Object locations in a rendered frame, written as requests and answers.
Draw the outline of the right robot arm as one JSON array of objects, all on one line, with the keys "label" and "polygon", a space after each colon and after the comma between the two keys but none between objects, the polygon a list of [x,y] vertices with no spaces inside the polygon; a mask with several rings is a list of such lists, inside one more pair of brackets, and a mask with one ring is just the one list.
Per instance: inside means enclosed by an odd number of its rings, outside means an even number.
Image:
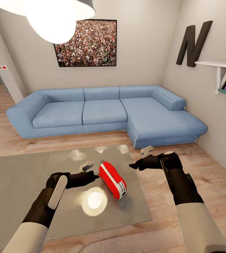
[{"label": "right robot arm", "polygon": [[129,166],[139,171],[164,170],[174,196],[186,253],[226,253],[226,239],[197,192],[192,176],[183,171],[179,156],[174,151],[152,156],[149,153],[152,150],[152,146],[142,149],[143,158]]}]

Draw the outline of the radio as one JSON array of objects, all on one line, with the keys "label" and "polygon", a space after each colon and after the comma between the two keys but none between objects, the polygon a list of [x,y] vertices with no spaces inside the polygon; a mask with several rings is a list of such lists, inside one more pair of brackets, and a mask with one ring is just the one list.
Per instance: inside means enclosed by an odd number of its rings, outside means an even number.
[{"label": "radio", "polygon": [[100,164],[99,178],[116,200],[120,200],[126,194],[126,183],[109,162],[102,161]]}]

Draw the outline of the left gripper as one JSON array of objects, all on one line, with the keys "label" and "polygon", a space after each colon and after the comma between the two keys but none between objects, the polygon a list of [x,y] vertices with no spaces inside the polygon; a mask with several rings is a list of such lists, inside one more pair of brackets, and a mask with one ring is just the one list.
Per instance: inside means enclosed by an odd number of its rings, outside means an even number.
[{"label": "left gripper", "polygon": [[99,175],[94,175],[93,171],[89,171],[87,173],[78,173],[76,174],[78,176],[78,184],[76,187],[82,187],[89,183],[92,183],[95,181],[95,179],[99,178]]}]

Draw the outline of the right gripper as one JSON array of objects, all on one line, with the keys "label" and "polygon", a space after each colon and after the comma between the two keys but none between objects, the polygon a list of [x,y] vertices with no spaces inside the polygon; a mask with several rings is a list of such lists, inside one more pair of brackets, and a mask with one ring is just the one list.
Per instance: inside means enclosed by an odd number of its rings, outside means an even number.
[{"label": "right gripper", "polygon": [[154,167],[152,165],[152,158],[153,157],[154,156],[150,155],[148,157],[137,160],[136,163],[130,164],[129,166],[133,169],[138,169],[139,171],[142,171],[144,169],[154,169]]}]

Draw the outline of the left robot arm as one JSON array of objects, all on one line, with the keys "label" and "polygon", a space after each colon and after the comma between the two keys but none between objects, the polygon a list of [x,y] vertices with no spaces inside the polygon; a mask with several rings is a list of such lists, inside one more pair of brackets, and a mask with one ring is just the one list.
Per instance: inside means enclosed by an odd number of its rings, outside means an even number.
[{"label": "left robot arm", "polygon": [[63,192],[69,188],[82,187],[95,181],[99,175],[86,170],[94,163],[88,161],[80,166],[78,174],[56,172],[51,174],[31,209],[2,253],[40,253],[47,231]]}]

